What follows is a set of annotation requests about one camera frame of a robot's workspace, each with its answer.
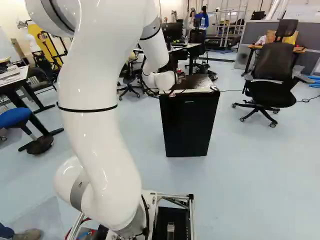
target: person's leg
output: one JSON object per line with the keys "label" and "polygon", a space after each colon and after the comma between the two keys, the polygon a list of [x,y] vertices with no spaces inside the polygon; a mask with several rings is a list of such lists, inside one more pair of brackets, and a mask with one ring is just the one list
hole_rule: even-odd
{"label": "person's leg", "polygon": [[0,238],[3,239],[11,239],[15,235],[15,231],[13,231],[9,227],[5,227],[0,223]]}

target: table leg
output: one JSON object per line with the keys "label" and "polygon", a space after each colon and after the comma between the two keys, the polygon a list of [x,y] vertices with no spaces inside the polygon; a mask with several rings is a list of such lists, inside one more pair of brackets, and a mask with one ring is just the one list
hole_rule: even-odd
{"label": "table leg", "polygon": [[294,66],[296,65],[298,57],[299,57],[299,53],[294,52],[293,53],[292,68],[294,68]]}
{"label": "table leg", "polygon": [[[10,92],[6,92],[5,94],[10,101],[17,107],[17,108],[28,108],[27,105],[22,101],[19,97],[19,95],[16,93],[14,89]],[[44,135],[49,135],[50,133],[45,128],[45,126],[42,125],[42,123],[39,121],[39,119],[32,113],[30,115],[29,121]]]}
{"label": "table leg", "polygon": [[189,56],[189,76],[194,74],[194,56],[190,54]]}
{"label": "table leg", "polygon": [[245,70],[244,70],[244,73],[241,74],[241,77],[243,77],[244,75],[246,75],[247,73],[249,73],[249,66],[250,66],[250,63],[251,63],[251,59],[252,59],[252,56],[254,54],[254,49],[251,48],[250,50],[250,54],[249,54],[249,57],[248,57],[248,61],[246,62],[246,66],[245,66]]}
{"label": "table leg", "polygon": [[52,104],[49,106],[44,106],[42,102],[39,100],[35,92],[31,89],[29,84],[25,81],[22,85],[22,87],[25,89],[25,91],[30,95],[30,97],[34,100],[34,102],[38,105],[39,109],[34,111],[34,114],[38,114],[43,112],[44,110],[54,108],[56,105]]}

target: chair armrest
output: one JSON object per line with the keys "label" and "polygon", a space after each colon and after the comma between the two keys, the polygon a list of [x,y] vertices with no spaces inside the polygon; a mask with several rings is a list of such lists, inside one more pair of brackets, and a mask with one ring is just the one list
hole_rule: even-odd
{"label": "chair armrest", "polygon": [[243,87],[243,90],[242,90],[242,94],[245,93],[245,91],[248,88],[249,83],[252,82],[253,79],[254,79],[254,77],[251,74],[244,75],[245,84],[244,84],[244,87]]}

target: person in blue shirt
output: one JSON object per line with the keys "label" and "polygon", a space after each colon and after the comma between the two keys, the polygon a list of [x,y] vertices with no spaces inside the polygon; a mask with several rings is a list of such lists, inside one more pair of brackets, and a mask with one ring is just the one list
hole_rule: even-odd
{"label": "person in blue shirt", "polygon": [[199,29],[206,30],[209,27],[209,17],[207,14],[207,6],[202,7],[202,12],[195,15],[195,18],[201,19],[201,25]]}

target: computer monitor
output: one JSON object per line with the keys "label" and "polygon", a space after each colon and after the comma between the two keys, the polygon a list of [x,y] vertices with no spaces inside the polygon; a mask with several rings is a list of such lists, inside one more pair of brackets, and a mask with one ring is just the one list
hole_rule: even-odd
{"label": "computer monitor", "polygon": [[182,22],[162,23],[161,28],[164,38],[173,42],[182,38]]}
{"label": "computer monitor", "polygon": [[265,11],[253,11],[251,20],[261,20],[265,17]]}

